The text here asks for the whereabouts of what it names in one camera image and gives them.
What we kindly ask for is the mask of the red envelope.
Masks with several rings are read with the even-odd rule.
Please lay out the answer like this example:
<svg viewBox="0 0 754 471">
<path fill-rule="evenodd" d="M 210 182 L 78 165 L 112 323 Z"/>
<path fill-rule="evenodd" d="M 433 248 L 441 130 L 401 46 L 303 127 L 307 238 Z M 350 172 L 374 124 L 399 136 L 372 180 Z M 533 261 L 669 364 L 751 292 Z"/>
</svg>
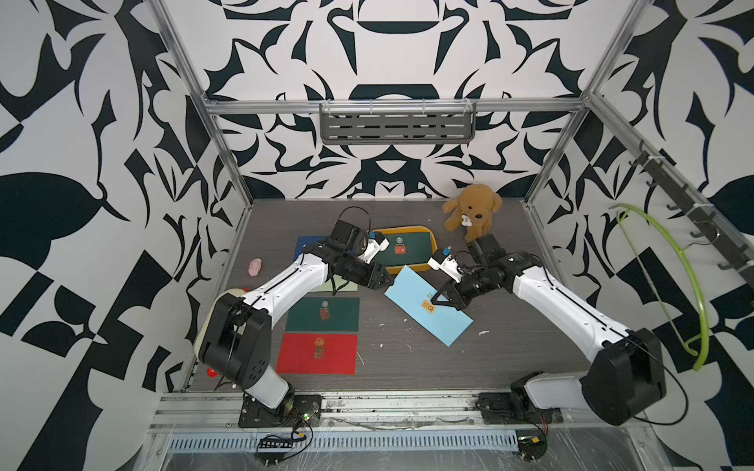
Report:
<svg viewBox="0 0 754 471">
<path fill-rule="evenodd" d="M 276 371 L 279 374 L 353 375 L 357 335 L 285 334 Z"/>
</svg>

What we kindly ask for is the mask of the yellow plastic storage box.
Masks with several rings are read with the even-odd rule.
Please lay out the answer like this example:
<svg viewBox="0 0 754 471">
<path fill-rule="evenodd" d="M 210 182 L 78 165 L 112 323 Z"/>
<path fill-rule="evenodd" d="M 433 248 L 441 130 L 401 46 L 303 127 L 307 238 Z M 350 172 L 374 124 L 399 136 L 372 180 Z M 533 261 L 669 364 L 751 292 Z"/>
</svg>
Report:
<svg viewBox="0 0 754 471">
<path fill-rule="evenodd" d="M 389 243 L 373 259 L 383 265 L 391 275 L 398 275 L 404 266 L 415 272 L 430 269 L 428 261 L 438 249 L 434 233 L 423 226 L 378 229 Z"/>
</svg>

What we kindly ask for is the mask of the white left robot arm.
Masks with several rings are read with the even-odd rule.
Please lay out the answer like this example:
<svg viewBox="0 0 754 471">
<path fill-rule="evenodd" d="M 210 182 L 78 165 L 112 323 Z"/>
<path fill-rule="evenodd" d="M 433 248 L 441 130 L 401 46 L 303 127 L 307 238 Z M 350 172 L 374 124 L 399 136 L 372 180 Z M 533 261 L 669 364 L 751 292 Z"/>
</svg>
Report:
<svg viewBox="0 0 754 471">
<path fill-rule="evenodd" d="M 393 277 L 375 261 L 389 246 L 380 232 L 337 221 L 328 237 L 306 245 L 267 283 L 219 296 L 194 341 L 196 358 L 264 407 L 281 408 L 293 390 L 270 365 L 273 328 L 298 301 L 335 276 L 369 290 L 390 287 Z"/>
</svg>

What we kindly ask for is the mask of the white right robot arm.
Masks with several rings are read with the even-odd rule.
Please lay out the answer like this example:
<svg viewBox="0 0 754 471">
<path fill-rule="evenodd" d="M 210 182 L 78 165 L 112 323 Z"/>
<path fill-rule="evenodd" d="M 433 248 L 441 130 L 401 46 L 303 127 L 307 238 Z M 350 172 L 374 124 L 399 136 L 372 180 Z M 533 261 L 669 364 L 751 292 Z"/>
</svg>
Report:
<svg viewBox="0 0 754 471">
<path fill-rule="evenodd" d="M 494 235 L 471 241 L 473 259 L 465 265 L 451 249 L 436 250 L 429 266 L 445 273 L 431 302 L 468 308 L 479 296 L 505 290 L 535 308 L 560 329 L 589 362 L 585 372 L 534 372 L 512 383 L 506 410 L 519 416 L 549 409 L 592 411 L 620 426 L 667 394 L 667 370 L 658 338 L 647 329 L 634 331 L 603 314 L 565 287 L 529 252 L 508 252 Z"/>
</svg>

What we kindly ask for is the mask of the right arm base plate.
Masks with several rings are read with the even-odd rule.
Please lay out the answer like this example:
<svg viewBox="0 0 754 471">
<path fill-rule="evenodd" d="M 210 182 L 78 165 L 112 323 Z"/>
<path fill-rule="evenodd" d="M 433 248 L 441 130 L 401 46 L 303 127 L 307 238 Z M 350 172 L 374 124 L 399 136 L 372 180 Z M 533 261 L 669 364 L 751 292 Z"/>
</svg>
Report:
<svg viewBox="0 0 754 471">
<path fill-rule="evenodd" d="M 564 422 L 559 408 L 540 408 L 536 406 L 525 391 L 527 381 L 542 375 L 542 371 L 535 371 L 511 384 L 510 392 L 481 392 L 475 402 L 483 422 L 489 424 L 534 422 L 544 426 Z"/>
</svg>

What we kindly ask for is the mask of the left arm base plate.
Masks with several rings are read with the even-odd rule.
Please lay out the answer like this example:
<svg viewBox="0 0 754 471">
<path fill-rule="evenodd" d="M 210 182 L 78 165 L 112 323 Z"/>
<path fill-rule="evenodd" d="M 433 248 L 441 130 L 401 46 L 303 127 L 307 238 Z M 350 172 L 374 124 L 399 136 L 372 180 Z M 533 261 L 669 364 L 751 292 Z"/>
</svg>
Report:
<svg viewBox="0 0 754 471">
<path fill-rule="evenodd" d="M 319 394 L 293 392 L 277 408 L 270 408 L 250 394 L 244 394 L 238 426 L 241 429 L 274 428 L 293 426 L 301 419 L 318 420 L 322 404 L 323 396 Z"/>
</svg>

